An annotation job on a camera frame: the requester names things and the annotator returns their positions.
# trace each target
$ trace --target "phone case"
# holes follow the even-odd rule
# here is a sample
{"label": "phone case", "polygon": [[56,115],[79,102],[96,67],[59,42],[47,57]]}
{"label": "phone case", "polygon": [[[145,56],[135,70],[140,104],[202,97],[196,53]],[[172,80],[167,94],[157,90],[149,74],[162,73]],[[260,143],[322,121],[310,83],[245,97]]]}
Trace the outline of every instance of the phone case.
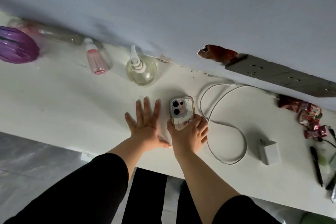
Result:
{"label": "phone case", "polygon": [[195,118],[194,100],[191,96],[178,96],[169,100],[171,123],[177,130],[183,129]]}

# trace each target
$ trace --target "transparent pump bottle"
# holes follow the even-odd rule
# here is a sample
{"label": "transparent pump bottle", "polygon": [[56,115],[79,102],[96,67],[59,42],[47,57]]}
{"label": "transparent pump bottle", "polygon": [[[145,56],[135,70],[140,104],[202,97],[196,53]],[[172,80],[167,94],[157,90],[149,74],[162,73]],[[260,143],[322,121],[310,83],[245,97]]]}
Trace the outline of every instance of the transparent pump bottle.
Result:
{"label": "transparent pump bottle", "polygon": [[158,76],[158,69],[154,58],[137,54],[135,45],[131,46],[131,57],[126,64],[128,78],[139,86],[153,84]]}

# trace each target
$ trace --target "sleeve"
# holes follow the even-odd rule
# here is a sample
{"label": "sleeve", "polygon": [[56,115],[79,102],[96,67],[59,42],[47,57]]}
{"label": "sleeve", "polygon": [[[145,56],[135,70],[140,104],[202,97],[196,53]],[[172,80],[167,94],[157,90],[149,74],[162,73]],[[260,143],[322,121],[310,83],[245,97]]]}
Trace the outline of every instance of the sleeve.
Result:
{"label": "sleeve", "polygon": [[250,223],[253,221],[255,223],[279,224],[275,218],[247,196],[235,196],[226,201],[216,213],[212,223]]}
{"label": "sleeve", "polygon": [[125,162],[118,155],[106,153],[51,186],[5,224],[111,224],[127,186]]}

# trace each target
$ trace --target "orange hole in wall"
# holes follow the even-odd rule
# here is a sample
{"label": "orange hole in wall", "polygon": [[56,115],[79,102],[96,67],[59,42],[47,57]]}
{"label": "orange hole in wall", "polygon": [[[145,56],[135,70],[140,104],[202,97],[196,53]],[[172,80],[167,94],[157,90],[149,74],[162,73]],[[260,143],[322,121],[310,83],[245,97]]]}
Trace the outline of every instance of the orange hole in wall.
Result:
{"label": "orange hole in wall", "polygon": [[202,58],[211,59],[226,65],[230,60],[236,58],[238,53],[218,45],[207,44],[203,49],[198,51],[198,55]]}

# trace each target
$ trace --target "person's left hand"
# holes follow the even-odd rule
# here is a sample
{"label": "person's left hand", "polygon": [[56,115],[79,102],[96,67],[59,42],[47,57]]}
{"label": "person's left hand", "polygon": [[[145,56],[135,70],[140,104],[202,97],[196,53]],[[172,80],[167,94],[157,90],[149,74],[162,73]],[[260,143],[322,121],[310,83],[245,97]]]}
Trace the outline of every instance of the person's left hand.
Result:
{"label": "person's left hand", "polygon": [[158,139],[158,120],[160,115],[160,101],[155,102],[153,115],[149,113],[149,99],[143,99],[143,111],[141,108],[141,101],[135,103],[136,108],[136,121],[133,121],[128,112],[125,113],[125,119],[131,131],[133,140],[141,141],[144,143],[145,151],[152,150],[157,147],[171,148],[167,142]]}

